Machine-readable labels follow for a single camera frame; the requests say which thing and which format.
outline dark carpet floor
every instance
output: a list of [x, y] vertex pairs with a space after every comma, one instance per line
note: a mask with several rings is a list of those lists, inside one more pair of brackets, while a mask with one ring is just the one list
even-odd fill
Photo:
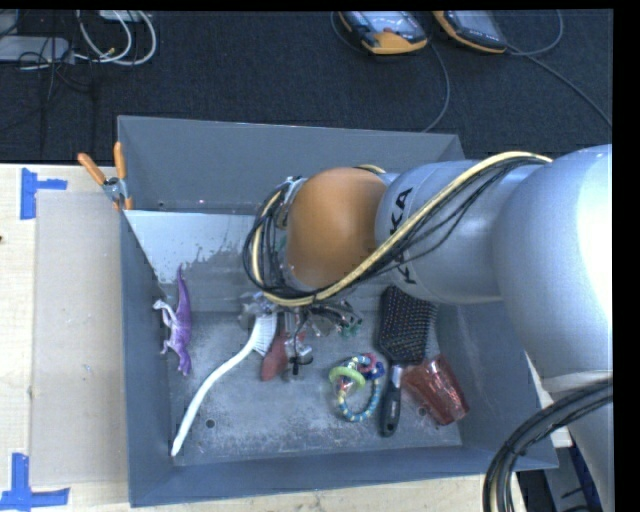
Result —
[[[431, 131], [457, 134], [469, 158], [513, 149], [558, 157], [611, 143], [613, 10], [560, 12], [494, 11], [520, 51], [561, 35], [537, 62], [462, 48], [428, 12], [414, 14], [430, 46], [380, 62], [345, 44], [329, 12], [150, 11], [157, 51], [141, 66], [0, 63], [0, 161], [75, 163], [84, 151], [110, 165], [120, 114], [393, 131], [439, 119]], [[73, 11], [23, 14], [20, 34], [57, 34], [87, 53]], [[100, 48], [124, 46], [118, 23], [97, 11], [83, 20]], [[150, 34], [133, 28], [140, 56]]]

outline colorful beaded bracelet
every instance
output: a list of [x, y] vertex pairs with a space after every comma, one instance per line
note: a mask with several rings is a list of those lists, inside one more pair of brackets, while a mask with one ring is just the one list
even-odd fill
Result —
[[[334, 384], [340, 380], [340, 387], [337, 391], [338, 409], [347, 421], [361, 422], [369, 418], [380, 402], [382, 386], [380, 377], [384, 375], [384, 365], [376, 360], [374, 354], [362, 354], [354, 356], [345, 361], [341, 366], [336, 366], [329, 372], [329, 381]], [[364, 411], [355, 413], [347, 404], [347, 389], [350, 385], [355, 385], [355, 390], [364, 387], [365, 381], [373, 382], [371, 398]]]

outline black hair brush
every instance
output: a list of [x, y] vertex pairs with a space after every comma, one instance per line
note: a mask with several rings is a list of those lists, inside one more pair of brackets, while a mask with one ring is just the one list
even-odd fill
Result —
[[407, 365], [420, 364], [424, 360], [429, 329], [436, 311], [435, 304], [412, 297], [395, 286], [388, 287], [382, 293], [378, 348], [390, 366], [380, 411], [384, 437], [393, 435], [397, 429], [402, 370]]

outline plastic dinosaur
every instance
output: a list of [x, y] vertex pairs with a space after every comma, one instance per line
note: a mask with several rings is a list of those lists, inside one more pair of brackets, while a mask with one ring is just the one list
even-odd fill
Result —
[[171, 329], [171, 335], [164, 341], [161, 354], [166, 354], [168, 349], [172, 349], [178, 354], [180, 363], [178, 371], [183, 375], [188, 375], [191, 371], [191, 357], [187, 351], [187, 346], [191, 341], [191, 304], [189, 302], [189, 292], [182, 279], [182, 268], [178, 267], [178, 306], [173, 308], [161, 299], [153, 305], [153, 309], [162, 310], [162, 321]]

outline clear red container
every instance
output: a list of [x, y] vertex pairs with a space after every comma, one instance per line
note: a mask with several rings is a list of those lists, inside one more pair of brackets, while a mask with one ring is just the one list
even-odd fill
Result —
[[458, 379], [442, 354], [405, 371], [402, 387], [420, 402], [421, 407], [439, 425], [461, 420], [469, 412]]

